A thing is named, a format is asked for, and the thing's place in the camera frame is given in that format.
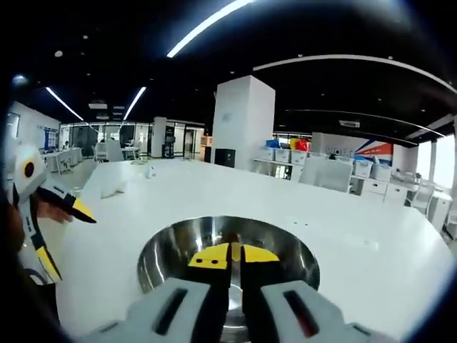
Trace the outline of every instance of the metal bowl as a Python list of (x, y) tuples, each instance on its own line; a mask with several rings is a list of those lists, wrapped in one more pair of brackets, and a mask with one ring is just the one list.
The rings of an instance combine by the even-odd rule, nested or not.
[[(304, 280), (318, 289), (317, 260), (294, 235), (253, 219), (201, 217), (172, 224), (146, 243), (138, 262), (143, 292), (150, 292), (169, 277), (180, 277), (196, 252), (225, 242), (250, 244), (273, 252), (280, 259), (288, 281)], [(229, 309), (221, 341), (247, 342), (248, 332), (241, 310), (239, 262), (232, 263)]]

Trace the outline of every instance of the air vent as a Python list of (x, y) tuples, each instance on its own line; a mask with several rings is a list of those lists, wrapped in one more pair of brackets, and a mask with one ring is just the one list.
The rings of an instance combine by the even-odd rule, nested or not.
[(90, 109), (108, 109), (106, 104), (89, 104)]
[(344, 127), (351, 127), (351, 128), (360, 128), (360, 123), (358, 121), (347, 121), (347, 120), (340, 120), (340, 125)]

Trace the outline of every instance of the white table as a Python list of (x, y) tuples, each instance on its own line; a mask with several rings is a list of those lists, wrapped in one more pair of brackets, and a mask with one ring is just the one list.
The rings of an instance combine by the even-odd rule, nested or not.
[(126, 157), (127, 157), (127, 154), (130, 152), (132, 154), (132, 156), (134, 157), (134, 159), (137, 159), (136, 158), (136, 153), (139, 151), (140, 148), (138, 148), (137, 146), (126, 146), (125, 148), (122, 148), (122, 152), (125, 153)]
[[(81, 192), (98, 222), (74, 220), (64, 238), (57, 305), (71, 335), (124, 319), (142, 297), (136, 265), (143, 246), (191, 217), (254, 218), (295, 234), (318, 260), (319, 292), (342, 308), (346, 322), (397, 339), (451, 275), (450, 250), (415, 209), (199, 161), (153, 164), (149, 180), (145, 166), (130, 161), (100, 164)], [(102, 187), (129, 179), (125, 194), (100, 200)]]

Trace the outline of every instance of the human hand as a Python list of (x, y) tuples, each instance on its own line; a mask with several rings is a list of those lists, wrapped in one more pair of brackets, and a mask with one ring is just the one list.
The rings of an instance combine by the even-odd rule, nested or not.
[(36, 197), (38, 200), (38, 208), (36, 210), (37, 218), (50, 218), (55, 222), (63, 224), (65, 221), (72, 222), (73, 217), (66, 213), (63, 209), (60, 209), (53, 204), (43, 201), (39, 197)]

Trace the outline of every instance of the ceiling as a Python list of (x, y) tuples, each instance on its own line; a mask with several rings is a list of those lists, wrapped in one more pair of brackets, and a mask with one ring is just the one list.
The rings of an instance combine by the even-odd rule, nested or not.
[[(419, 127), (404, 121), (428, 126), (457, 113), (452, 1), (257, 0), (217, 21), (174, 58), (166, 57), (190, 30), (231, 2), (31, 5), (36, 9), (23, 15), (14, 32), (14, 73), (28, 80), (14, 88), (14, 98), (62, 122), (77, 121), (48, 86), (84, 120), (98, 121), (91, 101), (128, 108), (146, 86), (129, 120), (166, 116), (211, 128), (217, 85), (252, 74), (276, 90), (277, 131), (324, 131), (403, 145), (437, 137), (406, 139)], [(329, 54), (382, 60), (297, 61), (253, 71)], [(395, 62), (426, 71), (448, 87), (389, 64)], [(360, 128), (343, 127), (339, 120), (359, 121)], [(453, 125), (436, 131), (450, 134)]]

